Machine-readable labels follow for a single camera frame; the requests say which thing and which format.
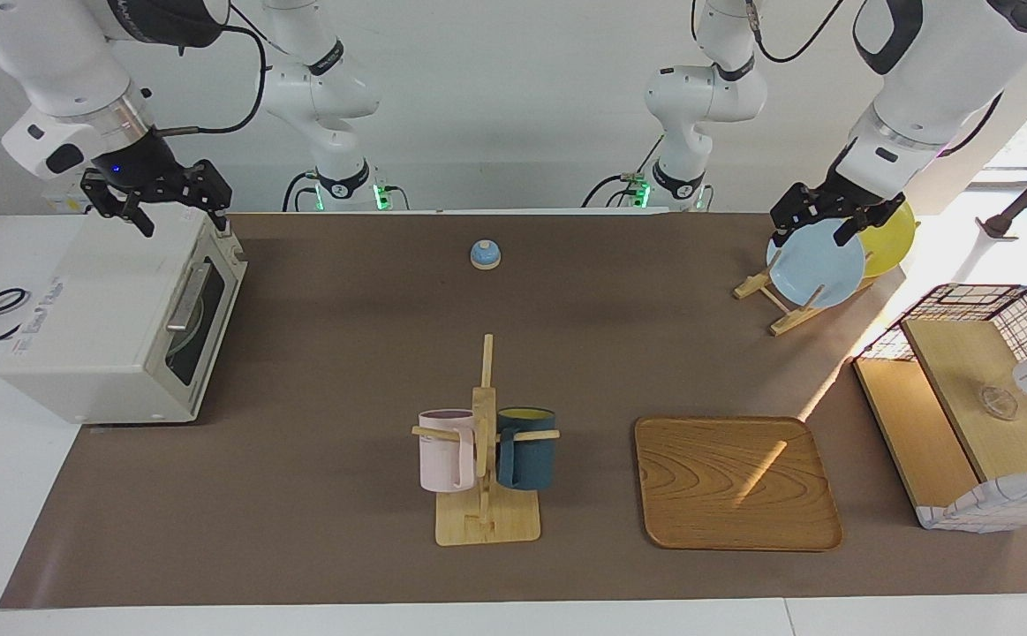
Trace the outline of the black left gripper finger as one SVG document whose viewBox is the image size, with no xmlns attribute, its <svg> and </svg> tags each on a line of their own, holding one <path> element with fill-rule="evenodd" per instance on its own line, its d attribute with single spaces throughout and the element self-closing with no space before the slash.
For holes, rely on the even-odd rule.
<svg viewBox="0 0 1027 636">
<path fill-rule="evenodd" d="M 791 234 L 819 221 L 819 211 L 813 205 L 815 192 L 805 184 L 789 186 L 779 200 L 771 207 L 773 234 L 771 245 L 782 248 Z"/>
<path fill-rule="evenodd" d="M 840 228 L 835 231 L 834 242 L 837 246 L 845 246 L 858 233 L 868 228 L 881 228 L 904 202 L 905 199 L 888 199 L 877 205 L 857 209 L 855 214 L 845 218 Z"/>
</svg>

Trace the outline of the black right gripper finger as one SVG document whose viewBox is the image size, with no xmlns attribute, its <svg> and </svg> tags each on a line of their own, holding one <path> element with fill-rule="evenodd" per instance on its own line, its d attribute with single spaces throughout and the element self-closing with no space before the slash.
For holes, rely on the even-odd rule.
<svg viewBox="0 0 1027 636">
<path fill-rule="evenodd" d="M 182 202 L 185 205 L 205 212 L 215 229 L 226 232 L 228 221 L 226 210 L 233 199 L 233 189 L 227 184 L 222 173 L 210 160 L 196 162 L 191 169 L 182 170 Z"/>
<path fill-rule="evenodd" d="M 131 193 L 124 201 L 118 199 L 110 190 L 109 182 L 99 170 L 85 170 L 80 179 L 80 189 L 102 218 L 120 218 L 134 225 L 145 238 L 151 238 L 155 232 L 153 221 L 140 205 L 140 194 Z"/>
</svg>

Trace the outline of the light green plate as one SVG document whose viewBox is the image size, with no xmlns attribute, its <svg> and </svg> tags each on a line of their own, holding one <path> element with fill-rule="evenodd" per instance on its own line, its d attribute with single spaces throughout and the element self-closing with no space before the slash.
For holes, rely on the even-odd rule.
<svg viewBox="0 0 1027 636">
<path fill-rule="evenodd" d="M 167 349 L 165 354 L 166 360 L 172 359 L 191 343 L 192 339 L 195 338 L 195 334 L 197 334 L 203 314 L 205 314 L 205 301 L 199 298 L 191 314 L 187 317 L 185 326 L 180 330 L 170 331 L 172 339 L 169 349 Z"/>
</svg>

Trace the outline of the oven door with handle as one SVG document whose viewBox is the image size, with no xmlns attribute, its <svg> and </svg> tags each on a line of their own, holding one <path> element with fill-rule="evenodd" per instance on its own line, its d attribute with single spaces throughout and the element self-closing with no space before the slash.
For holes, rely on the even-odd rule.
<svg viewBox="0 0 1027 636">
<path fill-rule="evenodd" d="M 192 249 L 148 360 L 148 371 L 163 392 L 151 407 L 151 422 L 197 419 L 245 267 L 241 242 L 233 234 L 202 235 Z M 166 360 L 170 331 L 185 326 L 199 298 L 205 301 L 205 314 L 195 338 Z"/>
</svg>

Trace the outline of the white toaster oven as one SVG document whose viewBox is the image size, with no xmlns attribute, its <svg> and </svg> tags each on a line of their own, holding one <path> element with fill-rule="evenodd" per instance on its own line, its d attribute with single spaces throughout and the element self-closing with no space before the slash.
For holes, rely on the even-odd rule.
<svg viewBox="0 0 1027 636">
<path fill-rule="evenodd" d="M 202 235 L 235 235 L 195 208 L 143 212 L 151 238 L 86 218 L 1 358 L 1 380 L 72 424 L 157 424 L 151 407 L 163 392 L 148 360 L 172 293 Z"/>
</svg>

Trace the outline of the yellow plate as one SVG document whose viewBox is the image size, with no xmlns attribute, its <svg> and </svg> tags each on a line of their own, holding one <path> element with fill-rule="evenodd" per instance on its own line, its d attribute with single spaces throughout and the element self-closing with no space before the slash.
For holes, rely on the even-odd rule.
<svg viewBox="0 0 1027 636">
<path fill-rule="evenodd" d="M 917 227 L 912 205 L 904 201 L 880 228 L 870 226 L 859 232 L 865 253 L 864 278 L 886 274 L 900 265 L 911 250 Z"/>
</svg>

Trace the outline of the light blue plate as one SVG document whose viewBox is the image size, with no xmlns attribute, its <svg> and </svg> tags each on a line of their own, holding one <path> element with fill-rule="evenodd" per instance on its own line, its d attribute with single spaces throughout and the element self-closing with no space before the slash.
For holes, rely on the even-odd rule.
<svg viewBox="0 0 1027 636">
<path fill-rule="evenodd" d="M 770 277 L 785 299 L 807 305 L 817 290 L 812 307 L 834 307 L 855 293 L 865 273 L 865 251 L 860 238 L 843 245 L 835 242 L 840 218 L 828 218 L 791 233 L 782 246 L 766 245 L 767 264 L 778 257 Z"/>
</svg>

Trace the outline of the wooden plate rack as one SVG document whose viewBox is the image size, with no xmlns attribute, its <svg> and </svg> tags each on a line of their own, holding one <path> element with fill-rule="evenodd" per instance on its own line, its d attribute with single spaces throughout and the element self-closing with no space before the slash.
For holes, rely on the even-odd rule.
<svg viewBox="0 0 1027 636">
<path fill-rule="evenodd" d="M 779 309 L 779 317 L 775 322 L 772 322 L 771 326 L 768 326 L 768 331 L 770 331 L 772 337 L 783 337 L 783 335 L 790 333 L 793 329 L 798 329 L 804 323 L 812 321 L 813 317 L 817 317 L 817 315 L 826 313 L 828 310 L 828 307 L 812 307 L 811 303 L 791 306 L 787 300 L 783 300 L 778 290 L 773 285 L 770 274 L 765 273 L 765 271 L 748 276 L 732 290 L 732 295 L 738 300 L 748 298 L 752 294 L 763 295 L 773 306 Z"/>
</svg>

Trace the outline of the small clear glass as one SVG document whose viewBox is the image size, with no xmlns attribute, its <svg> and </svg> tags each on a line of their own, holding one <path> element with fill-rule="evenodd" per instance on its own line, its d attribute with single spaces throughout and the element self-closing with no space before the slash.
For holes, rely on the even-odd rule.
<svg viewBox="0 0 1027 636">
<path fill-rule="evenodd" d="M 1013 392 L 994 385 L 978 388 L 978 401 L 995 419 L 1014 421 L 1019 411 L 1019 403 Z"/>
</svg>

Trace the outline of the wooden serving tray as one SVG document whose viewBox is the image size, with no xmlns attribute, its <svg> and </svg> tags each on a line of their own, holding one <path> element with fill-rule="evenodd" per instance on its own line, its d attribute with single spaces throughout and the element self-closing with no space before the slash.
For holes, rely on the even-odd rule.
<svg viewBox="0 0 1027 636">
<path fill-rule="evenodd" d="M 825 552 L 844 538 L 812 432 L 791 416 L 643 416 L 644 530 L 667 550 Z"/>
</svg>

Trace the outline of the white checkered cloth liner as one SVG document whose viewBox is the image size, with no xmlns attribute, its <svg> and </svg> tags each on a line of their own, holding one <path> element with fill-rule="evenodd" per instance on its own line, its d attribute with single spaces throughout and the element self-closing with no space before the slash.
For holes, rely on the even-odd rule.
<svg viewBox="0 0 1027 636">
<path fill-rule="evenodd" d="M 948 506 L 914 508 L 925 530 L 994 533 L 1027 525 L 1027 472 L 1013 473 L 971 488 Z"/>
</svg>

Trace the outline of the brown table mat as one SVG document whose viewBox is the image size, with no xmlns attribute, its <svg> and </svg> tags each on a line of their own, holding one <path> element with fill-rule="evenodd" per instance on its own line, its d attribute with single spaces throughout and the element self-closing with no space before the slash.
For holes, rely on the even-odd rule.
<svg viewBox="0 0 1027 636">
<path fill-rule="evenodd" d="M 731 297 L 763 214 L 233 226 L 248 273 L 199 421 L 80 431 L 1 608 L 1027 593 L 1027 528 L 919 527 L 842 367 L 897 280 L 779 338 Z M 557 475 L 537 541 L 441 548 L 411 426 L 469 403 L 487 333 L 498 402 L 558 415 Z M 655 547 L 631 439 L 659 415 L 806 421 L 841 546 Z"/>
</svg>

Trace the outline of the pink mug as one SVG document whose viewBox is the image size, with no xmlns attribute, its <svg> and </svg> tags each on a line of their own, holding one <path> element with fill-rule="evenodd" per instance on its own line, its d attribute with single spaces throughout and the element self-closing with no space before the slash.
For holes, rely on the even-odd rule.
<svg viewBox="0 0 1027 636">
<path fill-rule="evenodd" d="M 467 408 L 436 408 L 418 414 L 418 426 L 445 431 L 451 439 L 418 438 L 419 484 L 436 494 L 468 491 L 477 483 L 474 416 Z"/>
</svg>

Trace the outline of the dark blue mug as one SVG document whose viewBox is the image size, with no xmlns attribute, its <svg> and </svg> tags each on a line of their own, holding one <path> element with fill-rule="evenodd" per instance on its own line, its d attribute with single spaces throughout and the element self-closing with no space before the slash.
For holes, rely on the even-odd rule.
<svg viewBox="0 0 1027 636">
<path fill-rule="evenodd" d="M 549 408 L 508 407 L 497 412 L 497 482 L 505 488 L 537 491 L 550 488 L 555 474 L 556 440 L 516 440 L 518 432 L 555 431 Z"/>
</svg>

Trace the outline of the wooden mug rack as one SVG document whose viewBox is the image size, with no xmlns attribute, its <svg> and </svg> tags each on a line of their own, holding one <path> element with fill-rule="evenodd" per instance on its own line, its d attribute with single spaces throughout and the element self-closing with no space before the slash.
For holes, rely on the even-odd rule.
<svg viewBox="0 0 1027 636">
<path fill-rule="evenodd" d="M 434 539 L 441 547 L 493 543 L 525 543 L 540 538 L 539 498 L 536 492 L 501 486 L 497 480 L 500 435 L 497 431 L 496 390 L 492 386 L 494 337 L 482 342 L 480 386 L 472 388 L 473 432 L 439 429 L 417 424 L 411 434 L 421 440 L 455 443 L 458 451 L 473 452 L 472 488 L 439 492 L 435 499 Z"/>
</svg>

